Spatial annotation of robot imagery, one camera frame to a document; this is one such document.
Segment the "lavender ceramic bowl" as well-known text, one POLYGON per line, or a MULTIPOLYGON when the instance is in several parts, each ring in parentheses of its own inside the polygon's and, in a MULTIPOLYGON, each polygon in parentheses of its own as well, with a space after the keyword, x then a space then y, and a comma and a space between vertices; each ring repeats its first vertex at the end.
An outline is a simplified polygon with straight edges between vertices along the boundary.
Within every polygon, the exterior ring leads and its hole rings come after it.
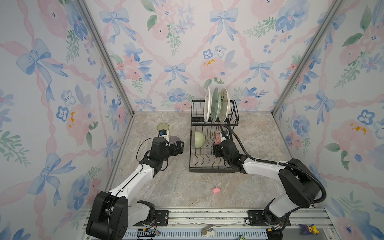
POLYGON ((169 142, 170 144, 173 144, 173 143, 176 143, 176 142, 180 142, 181 139, 177 136, 169 136, 169 142))

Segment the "red white patterned bowl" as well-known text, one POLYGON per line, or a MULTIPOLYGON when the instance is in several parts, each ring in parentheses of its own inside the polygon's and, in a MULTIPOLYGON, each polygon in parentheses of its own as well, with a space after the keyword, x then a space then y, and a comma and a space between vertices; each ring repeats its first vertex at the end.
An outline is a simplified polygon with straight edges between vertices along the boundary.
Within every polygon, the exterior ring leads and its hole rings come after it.
POLYGON ((222 142, 222 135, 221 133, 215 133, 215 137, 214 137, 214 145, 220 145, 222 142))

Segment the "green glass cup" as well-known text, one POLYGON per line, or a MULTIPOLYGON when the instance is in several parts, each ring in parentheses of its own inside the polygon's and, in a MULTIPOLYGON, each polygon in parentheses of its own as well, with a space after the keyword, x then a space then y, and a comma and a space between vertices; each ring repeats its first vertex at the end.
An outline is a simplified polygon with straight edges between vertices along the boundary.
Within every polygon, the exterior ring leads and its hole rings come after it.
POLYGON ((167 124, 167 123, 160 123, 160 124, 158 124, 158 126, 157 126, 157 131, 158 131, 158 132, 160 132, 160 131, 162 131, 162 130, 169 131, 169 129, 170 129, 170 126, 169 126, 169 124, 167 124))

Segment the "clear glass cup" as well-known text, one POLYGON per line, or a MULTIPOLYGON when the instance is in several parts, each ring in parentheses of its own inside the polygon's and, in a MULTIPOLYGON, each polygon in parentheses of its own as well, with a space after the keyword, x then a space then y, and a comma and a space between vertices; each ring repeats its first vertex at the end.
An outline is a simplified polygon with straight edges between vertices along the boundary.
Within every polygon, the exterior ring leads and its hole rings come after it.
POLYGON ((148 129, 149 129, 149 126, 147 123, 140 123, 135 128, 137 133, 145 133, 148 129))

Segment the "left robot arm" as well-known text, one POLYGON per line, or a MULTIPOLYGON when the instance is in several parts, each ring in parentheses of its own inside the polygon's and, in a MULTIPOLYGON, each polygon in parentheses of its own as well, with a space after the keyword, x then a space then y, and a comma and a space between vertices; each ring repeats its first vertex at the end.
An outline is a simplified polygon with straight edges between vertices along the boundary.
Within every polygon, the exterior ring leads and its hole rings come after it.
POLYGON ((116 188, 97 194, 91 208, 86 234, 100 240, 121 240, 127 229, 136 224, 150 225, 155 221, 155 206, 147 201, 131 200, 158 172, 170 157, 181 155, 185 143, 169 142, 167 138, 152 139, 136 170, 116 188))

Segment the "light green ceramic bowl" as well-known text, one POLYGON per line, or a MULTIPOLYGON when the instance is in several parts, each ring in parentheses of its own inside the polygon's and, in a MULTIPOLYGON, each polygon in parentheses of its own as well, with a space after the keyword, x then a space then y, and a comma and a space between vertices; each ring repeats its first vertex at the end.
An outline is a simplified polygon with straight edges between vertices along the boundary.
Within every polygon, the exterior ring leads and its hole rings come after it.
POLYGON ((195 131, 195 148, 200 149, 205 145, 206 138, 202 132, 195 131))

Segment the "pink eraser piece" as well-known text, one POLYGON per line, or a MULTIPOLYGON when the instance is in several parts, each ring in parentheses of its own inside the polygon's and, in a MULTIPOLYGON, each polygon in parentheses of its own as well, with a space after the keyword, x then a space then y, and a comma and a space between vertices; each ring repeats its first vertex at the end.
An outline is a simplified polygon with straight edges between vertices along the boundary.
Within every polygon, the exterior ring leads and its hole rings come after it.
POLYGON ((213 193, 213 194, 218 194, 218 193, 220 193, 220 192, 221 192, 221 189, 218 188, 218 187, 212 189, 212 193, 213 193))

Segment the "pale green plate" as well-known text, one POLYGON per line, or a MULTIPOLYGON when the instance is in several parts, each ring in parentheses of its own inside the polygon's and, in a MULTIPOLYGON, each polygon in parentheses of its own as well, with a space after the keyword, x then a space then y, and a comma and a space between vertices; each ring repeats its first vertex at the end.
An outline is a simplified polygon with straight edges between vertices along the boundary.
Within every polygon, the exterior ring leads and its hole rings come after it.
POLYGON ((212 94, 212 106, 211 106, 211 119, 212 122, 216 122, 219 118, 220 111, 221 111, 221 94, 218 88, 214 89, 214 92, 212 94))

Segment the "cream patterned plate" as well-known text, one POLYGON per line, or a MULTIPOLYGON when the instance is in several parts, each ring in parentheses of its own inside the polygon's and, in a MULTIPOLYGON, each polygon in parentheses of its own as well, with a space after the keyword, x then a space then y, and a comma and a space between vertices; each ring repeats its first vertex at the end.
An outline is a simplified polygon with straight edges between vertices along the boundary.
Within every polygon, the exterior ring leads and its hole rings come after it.
POLYGON ((222 105, 221 105, 219 120, 223 123, 226 121, 228 114, 230 112, 231 102, 230 102, 230 97, 227 89, 225 88, 222 89, 220 96, 221 96, 222 105))

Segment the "white floral plate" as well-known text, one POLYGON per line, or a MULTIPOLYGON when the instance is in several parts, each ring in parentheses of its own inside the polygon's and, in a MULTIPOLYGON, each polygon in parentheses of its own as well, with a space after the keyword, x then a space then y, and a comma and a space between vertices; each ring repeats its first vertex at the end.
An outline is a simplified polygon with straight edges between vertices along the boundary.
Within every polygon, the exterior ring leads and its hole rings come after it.
POLYGON ((211 107, 212 107, 211 98, 212 98, 211 89, 210 89, 210 87, 206 87, 205 102, 204 102, 204 121, 205 121, 205 123, 207 123, 209 121, 210 114, 211 114, 211 107))

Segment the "purple yellow toy figure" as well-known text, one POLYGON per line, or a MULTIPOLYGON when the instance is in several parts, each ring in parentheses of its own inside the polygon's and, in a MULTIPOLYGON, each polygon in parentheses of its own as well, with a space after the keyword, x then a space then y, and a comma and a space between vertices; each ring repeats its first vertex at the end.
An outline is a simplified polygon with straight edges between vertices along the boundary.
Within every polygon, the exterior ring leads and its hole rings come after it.
POLYGON ((320 233, 320 231, 317 230, 317 226, 315 226, 314 224, 312 225, 299 224, 299 226, 300 226, 300 235, 310 236, 310 235, 317 235, 320 233))

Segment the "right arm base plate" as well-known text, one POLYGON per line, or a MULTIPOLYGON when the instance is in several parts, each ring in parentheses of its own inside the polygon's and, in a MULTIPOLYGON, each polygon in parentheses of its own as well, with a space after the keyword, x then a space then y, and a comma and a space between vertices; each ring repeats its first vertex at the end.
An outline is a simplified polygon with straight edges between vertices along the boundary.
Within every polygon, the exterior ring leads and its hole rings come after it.
POLYGON ((263 210, 247 211, 245 223, 252 227, 291 226, 291 222, 289 219, 286 220, 286 216, 279 218, 270 212, 264 213, 263 210))

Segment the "aluminium rail frame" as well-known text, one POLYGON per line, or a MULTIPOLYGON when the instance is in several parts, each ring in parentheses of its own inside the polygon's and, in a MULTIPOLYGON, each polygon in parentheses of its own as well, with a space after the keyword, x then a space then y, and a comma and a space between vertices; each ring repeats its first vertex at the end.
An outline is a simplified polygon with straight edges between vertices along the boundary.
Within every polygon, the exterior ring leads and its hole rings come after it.
POLYGON ((339 240, 329 214, 322 208, 300 209, 290 214, 291 226, 271 233, 270 227, 252 227, 245 223, 247 208, 159 208, 168 210, 167 227, 131 227, 122 240, 339 240), (317 235, 300 235, 300 226, 317 226, 317 235), (216 235, 203 237, 202 229, 214 225, 216 235))

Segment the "left aluminium corner post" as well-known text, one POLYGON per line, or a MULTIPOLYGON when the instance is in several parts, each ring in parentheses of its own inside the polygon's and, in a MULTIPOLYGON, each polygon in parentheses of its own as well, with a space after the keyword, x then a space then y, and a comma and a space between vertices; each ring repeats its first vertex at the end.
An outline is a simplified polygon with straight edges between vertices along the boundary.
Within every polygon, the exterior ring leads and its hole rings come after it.
POLYGON ((99 54, 101 55, 101 58, 104 61, 109 74, 111 75, 113 83, 117 87, 118 93, 120 94, 120 96, 122 98, 123 104, 125 105, 126 109, 128 110, 129 115, 131 117, 133 117, 134 116, 133 108, 132 108, 132 106, 129 102, 129 99, 127 97, 127 94, 124 90, 124 86, 121 83, 115 68, 113 67, 112 60, 108 54, 107 48, 103 42, 103 39, 99 33, 99 30, 95 24, 95 21, 92 17, 92 14, 89 11, 89 8, 87 6, 86 1, 74 0, 74 2, 75 2, 76 7, 79 9, 81 16, 84 18, 85 25, 89 29, 90 35, 95 42, 96 48, 97 48, 99 54))

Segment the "right aluminium corner post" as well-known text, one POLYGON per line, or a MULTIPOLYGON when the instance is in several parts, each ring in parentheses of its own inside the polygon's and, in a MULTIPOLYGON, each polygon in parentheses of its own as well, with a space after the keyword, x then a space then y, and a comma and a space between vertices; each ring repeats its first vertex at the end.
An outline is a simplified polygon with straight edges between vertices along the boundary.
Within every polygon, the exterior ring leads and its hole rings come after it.
POLYGON ((310 61, 311 57, 316 52, 319 43, 326 36, 328 29, 332 25, 332 22, 337 17, 339 11, 341 11, 341 7, 343 6, 344 2, 345 1, 342 1, 342 0, 336 0, 336 1, 331 2, 329 10, 326 12, 326 14, 323 18, 323 22, 319 25, 317 31, 315 32, 315 34, 313 36, 313 40, 309 43, 306 51, 303 53, 301 61, 299 62, 297 69, 291 75, 291 78, 288 81, 286 87, 284 88, 281 96, 278 98, 278 101, 272 110, 273 117, 277 116, 280 109, 283 108, 284 101, 288 97, 291 89, 296 84, 297 79, 299 78, 299 76, 304 71, 304 69, 307 66, 308 62, 310 61))

